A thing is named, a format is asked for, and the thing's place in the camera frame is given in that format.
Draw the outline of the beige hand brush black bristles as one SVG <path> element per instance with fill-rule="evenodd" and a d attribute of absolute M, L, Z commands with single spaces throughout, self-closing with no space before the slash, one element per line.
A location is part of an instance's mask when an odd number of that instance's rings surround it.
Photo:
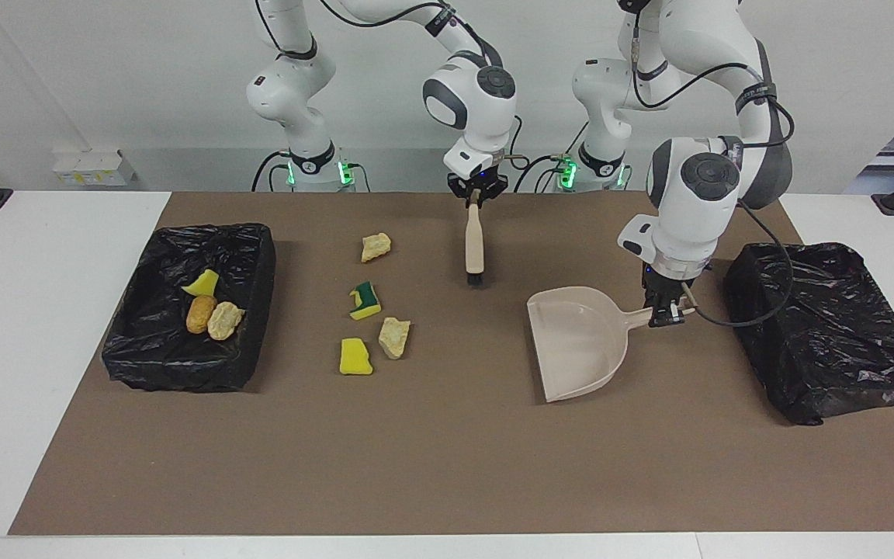
<path fill-rule="evenodd" d="M 483 273 L 485 273 L 484 247 L 485 238 L 483 237 L 481 210 L 476 202 L 469 202 L 465 229 L 465 270 L 469 286 L 479 287 L 483 284 Z"/>

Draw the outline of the beige plastic dustpan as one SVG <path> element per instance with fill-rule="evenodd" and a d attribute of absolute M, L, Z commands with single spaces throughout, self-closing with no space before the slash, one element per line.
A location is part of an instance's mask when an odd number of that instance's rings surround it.
<path fill-rule="evenodd" d="M 624 309 L 591 286 L 537 291 L 525 302 L 544 404 L 588 399 L 618 376 L 653 308 Z"/>

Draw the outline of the green and yellow sponge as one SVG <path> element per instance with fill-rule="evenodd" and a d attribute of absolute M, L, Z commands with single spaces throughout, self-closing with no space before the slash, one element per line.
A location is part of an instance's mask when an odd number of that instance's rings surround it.
<path fill-rule="evenodd" d="M 382 302 L 377 297 L 372 282 L 359 283 L 350 291 L 350 297 L 354 300 L 354 308 L 348 315 L 354 321 L 362 321 L 362 319 L 379 314 L 383 310 Z"/>

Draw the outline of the yellow sponge block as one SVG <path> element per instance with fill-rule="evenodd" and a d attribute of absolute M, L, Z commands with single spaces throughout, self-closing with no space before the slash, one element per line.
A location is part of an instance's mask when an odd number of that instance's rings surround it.
<path fill-rule="evenodd" d="M 373 365 L 365 341 L 362 339 L 342 339 L 338 359 L 338 372 L 348 376 L 372 375 Z"/>

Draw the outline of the small notched yellow sponge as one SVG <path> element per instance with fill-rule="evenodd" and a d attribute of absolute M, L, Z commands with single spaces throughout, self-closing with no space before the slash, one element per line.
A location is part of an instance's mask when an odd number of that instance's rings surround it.
<path fill-rule="evenodd" d="M 181 289 L 192 297 L 213 297 L 216 293 L 220 275 L 216 270 L 203 270 L 191 283 L 182 286 Z"/>

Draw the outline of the orange-brown sponge chunk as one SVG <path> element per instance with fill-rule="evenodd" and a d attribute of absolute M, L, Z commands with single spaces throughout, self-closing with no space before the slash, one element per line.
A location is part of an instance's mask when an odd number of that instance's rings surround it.
<path fill-rule="evenodd" d="M 202 334 L 208 330 L 217 300 L 213 296 L 196 296 L 189 305 L 185 316 L 185 329 L 192 334 Z"/>

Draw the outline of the black bag lined bin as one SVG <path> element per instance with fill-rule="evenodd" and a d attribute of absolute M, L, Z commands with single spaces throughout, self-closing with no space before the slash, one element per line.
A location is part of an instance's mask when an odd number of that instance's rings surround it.
<path fill-rule="evenodd" d="M 102 344 L 111 380 L 146 391 L 234 392 L 252 378 L 269 325 L 275 244 L 259 223 L 160 227 L 144 247 Z M 185 288 L 206 270 L 242 311 L 223 341 L 187 330 Z"/>
<path fill-rule="evenodd" d="M 767 400 L 795 425 L 894 407 L 894 309 L 854 248 L 745 245 L 725 307 Z"/>

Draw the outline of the brown table mat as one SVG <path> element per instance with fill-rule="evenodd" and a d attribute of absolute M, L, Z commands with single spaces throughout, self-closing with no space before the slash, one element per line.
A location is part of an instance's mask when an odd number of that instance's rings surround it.
<path fill-rule="evenodd" d="M 159 227 L 256 222 L 278 265 L 245 390 L 135 391 L 94 358 L 13 535 L 894 531 L 894 409 L 794 427 L 730 330 L 640 332 L 588 399 L 544 404 L 525 302 L 591 286 L 643 302 L 616 244 L 642 193 L 487 203 L 483 289 L 449 194 L 176 193 Z M 388 254 L 361 263 L 362 238 Z M 362 321 L 350 291 L 372 282 Z M 411 321 L 404 356 L 383 319 Z M 362 339 L 372 375 L 338 372 Z"/>

